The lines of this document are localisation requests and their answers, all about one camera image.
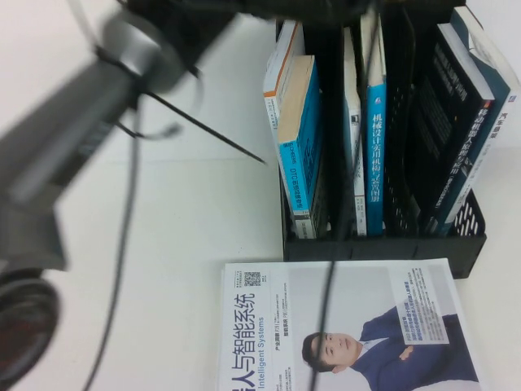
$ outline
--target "man's hand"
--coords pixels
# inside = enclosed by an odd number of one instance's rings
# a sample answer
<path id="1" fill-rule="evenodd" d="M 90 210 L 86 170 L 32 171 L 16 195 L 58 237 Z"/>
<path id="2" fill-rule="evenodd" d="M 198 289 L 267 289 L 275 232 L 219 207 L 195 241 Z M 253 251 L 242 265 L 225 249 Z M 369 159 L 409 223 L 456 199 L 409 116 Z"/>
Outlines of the man's hand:
<path id="1" fill-rule="evenodd" d="M 412 346 L 408 346 L 404 353 L 400 354 L 400 360 L 405 361 L 407 358 L 409 358 L 410 354 L 413 353 L 414 348 Z"/>

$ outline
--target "man in suit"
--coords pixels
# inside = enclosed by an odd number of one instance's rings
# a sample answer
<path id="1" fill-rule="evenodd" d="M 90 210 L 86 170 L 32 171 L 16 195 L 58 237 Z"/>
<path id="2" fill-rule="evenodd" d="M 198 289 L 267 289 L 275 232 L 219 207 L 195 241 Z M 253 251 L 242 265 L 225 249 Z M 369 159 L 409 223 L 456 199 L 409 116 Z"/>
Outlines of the man in suit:
<path id="1" fill-rule="evenodd" d="M 443 317 L 450 345 L 406 345 L 396 307 L 364 324 L 360 340 L 347 334 L 304 339 L 302 358 L 319 372 L 360 372 L 371 391 L 410 391 L 447 380 L 478 381 L 457 315 Z"/>

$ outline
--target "dark suit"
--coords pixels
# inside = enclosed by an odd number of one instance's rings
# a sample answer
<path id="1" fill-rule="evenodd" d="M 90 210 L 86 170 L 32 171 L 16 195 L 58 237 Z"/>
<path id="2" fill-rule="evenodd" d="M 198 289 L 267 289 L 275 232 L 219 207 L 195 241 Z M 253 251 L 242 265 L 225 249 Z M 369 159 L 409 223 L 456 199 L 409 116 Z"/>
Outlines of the dark suit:
<path id="1" fill-rule="evenodd" d="M 450 345 L 414 345 L 407 348 L 396 307 L 364 324 L 360 341 L 388 338 L 369 349 L 351 368 L 369 382 L 371 391 L 410 391 L 446 380 L 478 381 L 457 315 L 443 317 Z"/>

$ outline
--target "barcode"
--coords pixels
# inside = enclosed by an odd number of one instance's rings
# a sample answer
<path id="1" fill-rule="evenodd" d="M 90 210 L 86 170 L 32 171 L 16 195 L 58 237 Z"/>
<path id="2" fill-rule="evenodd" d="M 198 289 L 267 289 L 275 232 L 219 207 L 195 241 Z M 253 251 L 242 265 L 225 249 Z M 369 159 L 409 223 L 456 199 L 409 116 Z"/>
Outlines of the barcode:
<path id="1" fill-rule="evenodd" d="M 245 271 L 244 272 L 244 286 L 245 287 L 260 287 L 261 273 L 260 271 Z"/>

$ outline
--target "book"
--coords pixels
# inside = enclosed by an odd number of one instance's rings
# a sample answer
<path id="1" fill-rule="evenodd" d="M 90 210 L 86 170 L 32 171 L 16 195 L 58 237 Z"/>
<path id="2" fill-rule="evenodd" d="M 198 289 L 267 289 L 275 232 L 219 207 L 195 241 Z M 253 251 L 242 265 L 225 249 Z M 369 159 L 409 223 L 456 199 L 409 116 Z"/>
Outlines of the book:
<path id="1" fill-rule="evenodd" d="M 294 225 L 300 239 L 316 239 L 321 227 L 313 213 L 322 198 L 316 195 L 322 152 L 321 97 L 318 71 L 313 55 L 295 58 L 291 79 L 278 124 L 278 147 L 288 188 L 287 200 L 293 209 Z"/>
<path id="2" fill-rule="evenodd" d="M 370 54 L 374 11 L 361 18 L 361 53 L 364 67 Z M 382 23 L 378 18 L 377 42 L 374 45 L 367 86 L 367 137 L 366 137 L 366 215 L 367 235 L 383 233 L 383 162 L 385 152 L 385 116 L 387 97 L 387 70 L 383 49 Z"/>
<path id="3" fill-rule="evenodd" d="M 353 215 L 358 236 L 367 236 L 366 222 L 366 184 L 364 181 L 364 162 L 360 142 L 360 97 L 357 91 L 357 66 L 350 28 L 344 29 L 344 153 L 348 178 L 354 198 Z"/>
<path id="4" fill-rule="evenodd" d="M 320 334 L 328 266 L 225 266 L 217 391 L 485 389 L 446 259 L 338 262 Z"/>
<path id="5" fill-rule="evenodd" d="M 292 20 L 286 20 L 282 24 L 277 44 L 269 57 L 266 74 L 263 83 L 264 101 L 268 113 L 269 127 L 273 136 L 277 151 L 278 166 L 281 175 L 284 176 L 280 151 L 278 149 L 278 120 L 282 101 L 287 91 L 287 86 L 293 69 L 293 61 L 297 55 L 304 55 L 304 32 L 302 24 Z"/>
<path id="6" fill-rule="evenodd" d="M 418 85 L 405 148 L 405 178 L 422 233 L 437 226 L 466 158 L 484 127 L 494 95 L 451 24 L 434 31 L 432 51 Z"/>
<path id="7" fill-rule="evenodd" d="M 517 108 L 517 98 L 521 94 L 521 85 L 514 70 L 469 9 L 455 8 L 450 23 L 487 81 L 496 102 L 469 150 L 464 165 L 467 169 L 460 170 L 454 179 L 453 191 L 448 194 L 446 202 L 440 207 L 440 213 L 431 233 L 442 236 L 447 235 L 453 226 L 497 136 L 504 131 L 503 129 L 515 131 L 514 123 L 510 118 Z"/>

